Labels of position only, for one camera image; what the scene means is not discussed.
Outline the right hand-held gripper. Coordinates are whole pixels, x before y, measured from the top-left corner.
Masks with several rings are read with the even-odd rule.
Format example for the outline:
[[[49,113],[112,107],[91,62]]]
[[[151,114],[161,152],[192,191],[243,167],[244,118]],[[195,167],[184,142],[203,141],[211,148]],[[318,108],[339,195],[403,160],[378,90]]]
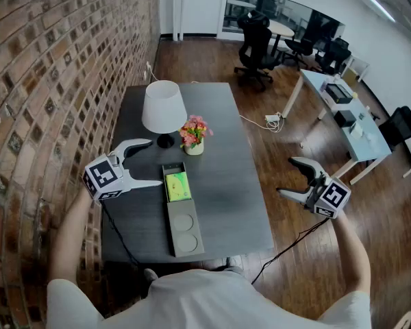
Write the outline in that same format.
[[[315,160],[295,156],[288,161],[306,177],[308,184],[316,185],[304,191],[287,188],[276,188],[276,191],[286,199],[305,203],[305,209],[313,214],[336,219],[349,201],[351,190],[338,178],[330,178]]]

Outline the person's left forearm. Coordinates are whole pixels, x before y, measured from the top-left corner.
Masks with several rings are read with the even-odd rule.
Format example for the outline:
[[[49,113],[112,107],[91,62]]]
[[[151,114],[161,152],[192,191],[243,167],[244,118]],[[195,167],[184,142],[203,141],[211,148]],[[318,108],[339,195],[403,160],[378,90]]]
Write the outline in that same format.
[[[92,197],[85,187],[81,187],[53,240],[49,280],[63,279],[77,284],[77,268],[91,204]]]

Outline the grey box with round recesses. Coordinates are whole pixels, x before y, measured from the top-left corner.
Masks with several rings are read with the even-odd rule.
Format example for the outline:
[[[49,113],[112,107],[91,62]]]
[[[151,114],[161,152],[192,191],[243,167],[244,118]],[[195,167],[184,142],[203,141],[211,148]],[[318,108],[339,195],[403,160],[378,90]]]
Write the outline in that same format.
[[[174,256],[176,258],[204,253],[199,220],[193,198],[177,202],[170,202],[168,198],[165,176],[183,171],[186,172],[183,162],[162,165],[167,214],[169,218]]]

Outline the black and white printer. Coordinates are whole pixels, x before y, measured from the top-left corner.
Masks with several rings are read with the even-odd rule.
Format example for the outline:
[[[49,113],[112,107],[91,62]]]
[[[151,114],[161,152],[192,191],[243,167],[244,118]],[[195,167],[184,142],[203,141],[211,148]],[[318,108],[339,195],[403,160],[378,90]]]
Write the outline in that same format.
[[[348,104],[353,99],[351,94],[343,85],[335,83],[326,84],[324,91],[321,93],[321,97],[329,105]]]

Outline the low black office chair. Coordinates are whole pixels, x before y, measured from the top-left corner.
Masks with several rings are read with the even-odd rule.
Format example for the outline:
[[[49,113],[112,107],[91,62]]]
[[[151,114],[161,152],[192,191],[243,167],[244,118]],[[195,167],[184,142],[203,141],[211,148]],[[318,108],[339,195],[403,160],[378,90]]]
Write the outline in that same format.
[[[294,60],[297,65],[297,70],[300,70],[300,64],[308,67],[308,64],[304,61],[303,56],[311,56],[313,52],[314,45],[317,39],[310,40],[303,38],[301,41],[295,40],[285,40],[286,46],[291,50],[290,53],[284,53],[282,60]]]

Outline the dark window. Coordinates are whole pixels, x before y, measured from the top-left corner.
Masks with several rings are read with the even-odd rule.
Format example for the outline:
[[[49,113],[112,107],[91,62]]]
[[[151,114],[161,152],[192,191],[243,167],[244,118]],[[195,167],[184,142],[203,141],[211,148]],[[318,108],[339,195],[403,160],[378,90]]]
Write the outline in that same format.
[[[221,31],[241,34],[242,29],[237,20],[252,10],[264,14],[270,22],[290,28],[294,32],[295,40],[301,40],[315,27],[321,28],[324,38],[342,36],[345,29],[345,25],[340,21],[291,0],[225,0]]]

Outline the ceiling light strip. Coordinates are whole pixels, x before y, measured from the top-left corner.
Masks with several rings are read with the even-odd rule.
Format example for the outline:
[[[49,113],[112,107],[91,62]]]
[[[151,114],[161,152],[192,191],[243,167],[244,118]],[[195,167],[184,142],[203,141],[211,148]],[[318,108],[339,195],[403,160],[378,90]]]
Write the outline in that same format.
[[[378,0],[369,0],[388,20],[395,23],[396,20],[392,14],[378,1]]]

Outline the pink flowers in cream pot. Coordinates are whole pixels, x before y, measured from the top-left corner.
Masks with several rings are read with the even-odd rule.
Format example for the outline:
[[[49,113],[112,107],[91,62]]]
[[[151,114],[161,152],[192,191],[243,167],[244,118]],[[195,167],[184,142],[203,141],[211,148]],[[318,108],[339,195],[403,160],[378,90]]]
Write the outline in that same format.
[[[213,131],[209,128],[203,117],[190,115],[189,119],[179,129],[181,137],[180,147],[189,156],[199,156],[204,151],[204,138],[212,136]]]

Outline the white shade table lamp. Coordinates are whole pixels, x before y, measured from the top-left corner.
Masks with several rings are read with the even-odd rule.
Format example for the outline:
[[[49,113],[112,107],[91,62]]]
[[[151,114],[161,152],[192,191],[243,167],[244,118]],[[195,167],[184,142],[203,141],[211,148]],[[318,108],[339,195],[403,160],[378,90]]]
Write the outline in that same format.
[[[171,134],[181,129],[186,121],[187,111],[178,84],[158,80],[148,85],[142,109],[142,124],[150,132],[159,134],[159,147],[172,147],[175,139]]]

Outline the light blue table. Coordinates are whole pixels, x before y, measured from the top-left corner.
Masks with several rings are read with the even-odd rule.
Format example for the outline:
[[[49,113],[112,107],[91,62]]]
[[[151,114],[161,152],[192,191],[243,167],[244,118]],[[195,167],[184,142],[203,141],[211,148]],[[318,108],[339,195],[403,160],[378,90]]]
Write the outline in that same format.
[[[391,155],[392,151],[387,145],[377,124],[371,117],[370,112],[364,107],[358,98],[353,97],[350,103],[343,105],[329,105],[325,102],[325,100],[321,97],[321,93],[323,92],[322,87],[329,83],[341,84],[350,94],[352,93],[352,90],[344,80],[334,80],[332,76],[314,71],[300,71],[299,79],[286,103],[284,110],[282,111],[282,117],[285,119],[288,116],[304,84],[309,86],[311,91],[323,104],[322,110],[318,115],[319,120],[323,119],[326,114],[333,117],[339,110],[350,110],[356,117],[356,121],[361,125],[363,135],[359,140],[355,140],[350,136],[350,127],[340,128],[342,137],[348,146],[348,152],[351,158],[341,168],[339,168],[337,172],[335,172],[334,176],[337,178],[342,177],[359,162],[372,162],[367,168],[357,174],[357,176],[349,182],[353,185],[376,168],[376,166],[385,158]]]

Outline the small black box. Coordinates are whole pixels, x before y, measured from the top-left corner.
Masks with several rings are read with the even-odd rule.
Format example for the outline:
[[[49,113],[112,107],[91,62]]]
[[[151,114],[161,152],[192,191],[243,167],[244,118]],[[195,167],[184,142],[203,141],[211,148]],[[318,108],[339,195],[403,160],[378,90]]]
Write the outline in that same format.
[[[356,122],[356,117],[350,110],[339,110],[334,115],[334,120],[339,127],[351,127]]]

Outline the small white side table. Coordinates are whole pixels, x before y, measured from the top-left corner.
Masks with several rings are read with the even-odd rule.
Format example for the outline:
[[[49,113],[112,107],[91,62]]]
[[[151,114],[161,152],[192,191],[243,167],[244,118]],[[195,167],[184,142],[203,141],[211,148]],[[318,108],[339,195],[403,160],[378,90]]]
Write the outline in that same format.
[[[341,77],[346,82],[361,82],[369,69],[369,63],[351,54],[341,66]]]

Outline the black mesh chair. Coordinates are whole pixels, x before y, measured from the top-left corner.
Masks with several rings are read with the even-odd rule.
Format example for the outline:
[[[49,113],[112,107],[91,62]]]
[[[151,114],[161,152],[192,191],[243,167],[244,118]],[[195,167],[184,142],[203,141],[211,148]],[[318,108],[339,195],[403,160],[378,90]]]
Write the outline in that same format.
[[[379,126],[390,150],[393,151],[398,144],[411,138],[411,109],[407,106],[396,108],[393,114]]]

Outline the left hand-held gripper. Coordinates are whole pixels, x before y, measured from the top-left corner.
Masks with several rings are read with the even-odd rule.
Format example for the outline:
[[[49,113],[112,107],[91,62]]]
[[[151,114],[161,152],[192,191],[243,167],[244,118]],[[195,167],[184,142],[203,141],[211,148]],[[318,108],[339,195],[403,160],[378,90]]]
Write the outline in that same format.
[[[134,189],[160,186],[161,180],[136,180],[123,161],[142,149],[152,146],[153,141],[135,138],[122,141],[110,155],[102,154],[87,164],[84,169],[83,183],[95,201],[118,197]]]

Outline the green packet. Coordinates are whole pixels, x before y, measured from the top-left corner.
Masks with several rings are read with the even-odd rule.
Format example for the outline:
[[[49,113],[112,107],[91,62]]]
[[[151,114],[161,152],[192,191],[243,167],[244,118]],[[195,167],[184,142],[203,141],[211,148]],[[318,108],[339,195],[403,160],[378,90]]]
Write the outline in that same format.
[[[185,171],[165,176],[168,198],[170,202],[191,199],[188,177]]]

